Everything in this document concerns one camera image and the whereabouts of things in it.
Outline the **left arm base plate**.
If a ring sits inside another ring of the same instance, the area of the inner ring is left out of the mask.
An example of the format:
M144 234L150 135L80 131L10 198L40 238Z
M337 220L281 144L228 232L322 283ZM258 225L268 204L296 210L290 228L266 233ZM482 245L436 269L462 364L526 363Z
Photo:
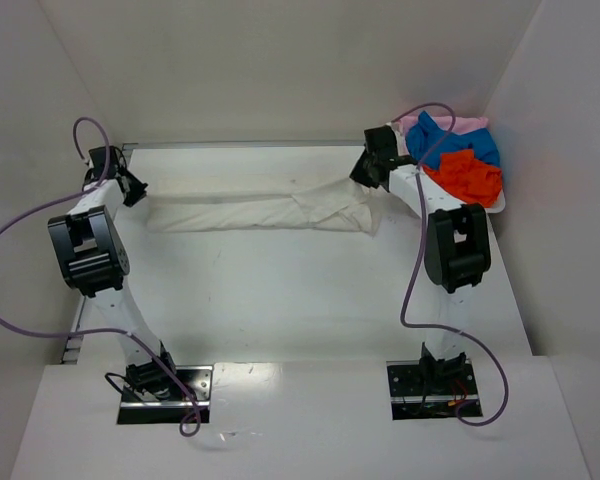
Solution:
M177 366L176 375L196 396L201 410L201 422L210 417L213 367ZM118 425L178 424L187 414L193 414L191 401L174 386L166 399L158 399L149 392L134 391L122 379L114 383L119 391L120 402L116 423Z

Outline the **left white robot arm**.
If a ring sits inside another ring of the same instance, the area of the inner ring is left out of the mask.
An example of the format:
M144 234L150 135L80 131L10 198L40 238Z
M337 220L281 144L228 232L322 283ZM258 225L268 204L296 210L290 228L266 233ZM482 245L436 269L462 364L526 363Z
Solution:
M93 300L110 328L124 332L119 343L125 381L134 394L166 400L175 392L169 375L176 369L132 296L126 280L130 260L114 225L120 207L145 198L147 184L129 171L119 148L97 147L89 155L86 195L68 213L47 223L60 271L70 288Z

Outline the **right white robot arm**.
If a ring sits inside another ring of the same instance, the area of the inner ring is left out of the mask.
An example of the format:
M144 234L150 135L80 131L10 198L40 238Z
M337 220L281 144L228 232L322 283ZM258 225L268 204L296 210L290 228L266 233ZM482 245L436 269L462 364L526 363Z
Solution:
M421 230L417 270L438 289L438 317L425 323L418 362L422 391L439 395L466 372L465 342L475 287L491 266L487 218L479 204L466 204L443 191L390 125L364 131L364 150L350 178L365 187L384 189L416 211Z

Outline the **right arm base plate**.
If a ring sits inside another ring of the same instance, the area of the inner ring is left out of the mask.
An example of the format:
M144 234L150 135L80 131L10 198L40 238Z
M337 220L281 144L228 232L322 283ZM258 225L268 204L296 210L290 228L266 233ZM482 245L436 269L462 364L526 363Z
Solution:
M425 380L417 361L386 364L392 419L454 418L460 406L463 417L482 416L473 366L465 362L464 371L449 379Z

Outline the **white t shirt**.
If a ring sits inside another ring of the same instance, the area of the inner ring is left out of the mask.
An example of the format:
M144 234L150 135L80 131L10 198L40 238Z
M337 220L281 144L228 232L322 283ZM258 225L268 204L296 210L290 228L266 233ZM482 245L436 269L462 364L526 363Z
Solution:
M149 191L159 233L315 229L373 236L381 211L369 188L340 174L165 178Z

